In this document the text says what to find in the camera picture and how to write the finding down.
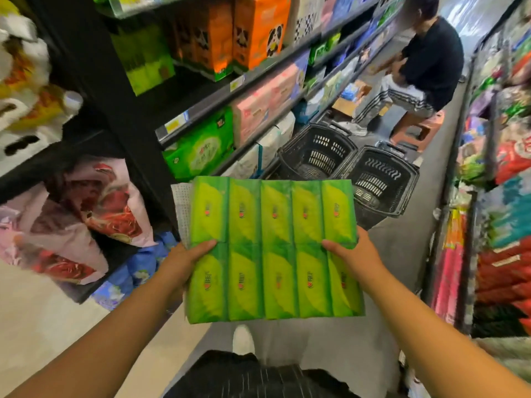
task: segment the floor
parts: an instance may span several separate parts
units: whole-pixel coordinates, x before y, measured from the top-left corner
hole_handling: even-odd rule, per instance
[[[403,45],[392,41],[378,60],[388,58]],[[385,219],[369,232],[385,265],[412,290],[418,285],[429,230],[434,226],[432,213],[463,91],[460,85],[446,108],[444,127],[424,154],[420,179],[404,215]],[[249,325],[257,354],[271,364],[296,360],[303,368],[324,368],[363,398],[383,398],[396,385],[398,348],[374,303],[367,296],[365,300],[367,315],[360,318],[253,321]],[[0,265],[0,301],[0,396],[107,314],[91,300],[78,306],[51,281],[7,265]],[[189,325],[179,308],[144,350],[118,397],[162,395],[172,379],[180,377],[205,350],[229,350],[234,327],[222,323]]]

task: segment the person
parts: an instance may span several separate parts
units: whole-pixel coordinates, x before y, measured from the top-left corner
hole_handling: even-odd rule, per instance
[[[374,300],[417,377],[432,396],[531,397],[526,382],[442,321],[402,285],[382,264],[368,233],[360,227],[358,236],[358,244],[352,250],[328,240],[323,240],[322,245],[346,263]],[[182,244],[172,249],[150,280],[7,398],[113,397],[155,335],[166,308],[182,294],[193,264],[215,245],[212,240],[190,250]],[[324,370],[301,371],[296,364],[263,367],[252,354],[252,339],[242,328],[237,328],[234,334],[235,342],[238,339],[241,355],[206,352],[167,392],[166,398],[265,398],[267,394],[271,398],[304,398],[305,391],[306,396],[355,396],[345,383]]]
[[[464,52],[457,31],[437,15],[439,0],[405,0],[399,13],[401,30],[411,27],[415,37],[384,64],[370,68],[373,75],[387,75],[365,98],[364,108],[348,128],[359,136],[367,135],[367,126],[383,107],[396,104],[407,110],[395,129],[421,123],[446,106],[459,83]]]

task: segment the person's left hand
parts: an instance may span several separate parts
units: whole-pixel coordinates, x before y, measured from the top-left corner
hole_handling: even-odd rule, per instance
[[[182,295],[183,286],[192,274],[194,264],[212,250],[216,243],[216,240],[204,241],[190,250],[186,250],[184,244],[179,243],[171,249],[154,277],[163,287],[168,288],[167,292],[170,295]]]

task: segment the striped pants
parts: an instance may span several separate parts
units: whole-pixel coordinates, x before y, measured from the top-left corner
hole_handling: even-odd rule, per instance
[[[388,104],[396,104],[416,116],[429,118],[436,112],[426,101],[426,94],[413,85],[402,87],[396,85],[392,75],[382,78],[380,84],[372,88],[364,101],[356,109],[360,112],[353,121],[366,128],[380,110]]]

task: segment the pink floral packaging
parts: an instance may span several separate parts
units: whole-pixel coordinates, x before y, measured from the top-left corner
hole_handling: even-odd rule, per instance
[[[144,200],[129,180],[124,159],[88,157],[63,178],[63,205],[90,229],[137,247],[156,244]]]
[[[0,258],[55,280],[87,284],[108,265],[88,228],[43,184],[0,206]]]

